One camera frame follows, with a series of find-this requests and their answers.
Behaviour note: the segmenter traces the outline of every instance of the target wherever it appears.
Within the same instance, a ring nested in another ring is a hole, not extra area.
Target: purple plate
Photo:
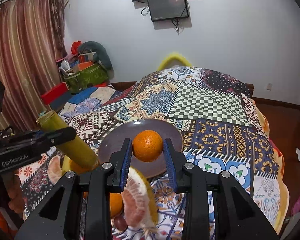
[[[170,138],[175,150],[183,151],[182,135],[172,124],[158,119],[140,119],[122,124],[103,139],[99,147],[99,162],[101,164],[108,162],[112,153],[121,150],[125,138],[133,141],[135,136],[144,130],[156,131],[163,140]],[[132,154],[131,166],[141,171],[147,179],[166,171],[163,153],[150,163],[139,161]]]

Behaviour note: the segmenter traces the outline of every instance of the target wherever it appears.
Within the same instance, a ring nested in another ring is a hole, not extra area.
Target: bed
[[[124,85],[88,88],[72,97],[59,115],[96,153],[105,136],[125,122],[154,118],[173,124],[183,136],[188,162],[209,172],[230,171],[279,233],[289,204],[282,181],[284,161],[269,140],[269,125],[251,99],[251,86],[227,74],[197,67],[165,69],[128,84],[125,90]],[[42,160],[20,169],[26,216],[53,186],[47,169],[56,155],[63,158],[62,152],[53,147],[42,154]],[[167,174],[149,181],[159,212],[158,232],[151,239],[180,238],[186,197],[175,194],[167,185]],[[211,192],[208,199],[213,239]],[[113,235],[114,239],[143,238],[138,228],[124,232],[113,228]]]

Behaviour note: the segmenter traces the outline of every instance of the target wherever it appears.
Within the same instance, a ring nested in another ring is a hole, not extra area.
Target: wooden floor
[[[258,104],[258,109],[270,125],[270,139],[282,152],[285,160],[283,182],[290,193],[287,216],[300,195],[300,162],[296,148],[300,150],[300,111],[282,106]]]

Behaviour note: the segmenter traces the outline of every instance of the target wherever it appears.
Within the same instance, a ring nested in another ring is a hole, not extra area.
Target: silver bolt
[[[67,173],[66,173],[66,177],[67,178],[72,178],[73,176],[74,176],[74,171],[68,171]]]
[[[229,178],[231,174],[229,171],[221,171],[221,175],[225,178]]]
[[[109,169],[109,168],[111,168],[111,166],[112,166],[111,163],[104,163],[104,164],[102,165],[102,167],[103,167],[104,169]]]
[[[192,169],[194,167],[193,163],[185,163],[186,169]]]

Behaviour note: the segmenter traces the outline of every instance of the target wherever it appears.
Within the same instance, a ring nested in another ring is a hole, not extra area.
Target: wall outlet
[[[271,89],[272,89],[272,84],[268,83],[267,86],[266,86],[266,90],[271,90]]]

